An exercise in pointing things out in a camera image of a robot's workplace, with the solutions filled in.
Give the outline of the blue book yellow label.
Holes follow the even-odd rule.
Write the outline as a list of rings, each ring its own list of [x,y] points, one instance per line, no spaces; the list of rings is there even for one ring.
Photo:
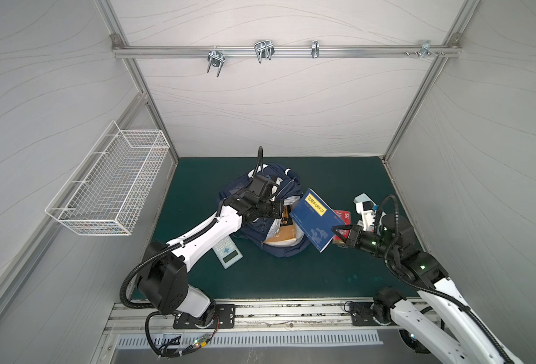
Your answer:
[[[333,228],[344,225],[334,210],[312,189],[308,189],[292,209],[292,219],[320,253],[335,237]]]

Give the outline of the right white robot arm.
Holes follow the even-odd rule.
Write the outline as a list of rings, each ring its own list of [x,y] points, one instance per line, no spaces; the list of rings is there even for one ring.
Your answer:
[[[416,246],[408,221],[389,214],[370,229],[361,224],[333,227],[348,248],[383,260],[401,283],[425,301],[419,309],[396,288],[384,288],[370,306],[348,301],[343,309],[354,325],[396,325],[402,341],[417,353],[431,353],[443,363],[519,363],[469,306],[447,271],[430,253]]]

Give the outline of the navy blue backpack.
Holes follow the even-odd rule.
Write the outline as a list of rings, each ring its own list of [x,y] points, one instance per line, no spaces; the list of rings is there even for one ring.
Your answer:
[[[277,163],[263,164],[254,171],[250,171],[229,182],[219,192],[219,199],[223,200],[245,187],[254,174],[263,174],[275,181],[276,186],[272,192],[277,200],[282,200],[285,206],[295,207],[302,197],[301,177],[296,171]],[[280,219],[258,218],[251,223],[243,223],[238,236],[247,238],[266,253],[277,258],[289,258],[303,252],[310,246],[310,241],[304,235],[301,242],[293,247],[271,247],[264,241],[276,234],[280,228]]]

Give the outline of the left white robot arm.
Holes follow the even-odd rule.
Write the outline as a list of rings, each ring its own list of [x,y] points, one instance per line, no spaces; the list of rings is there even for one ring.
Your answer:
[[[279,183],[256,174],[191,231],[146,252],[122,282],[119,299],[130,309],[154,308],[161,315],[188,314],[208,325],[215,302],[188,283],[188,273],[209,250],[244,224],[281,218],[284,202],[275,197]]]

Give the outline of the brown kraft book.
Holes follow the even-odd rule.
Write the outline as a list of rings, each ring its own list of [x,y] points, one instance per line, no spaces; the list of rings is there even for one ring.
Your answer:
[[[298,245],[304,238],[304,232],[293,223],[290,225],[281,225],[278,232],[271,238],[264,241],[271,247],[293,247]]]

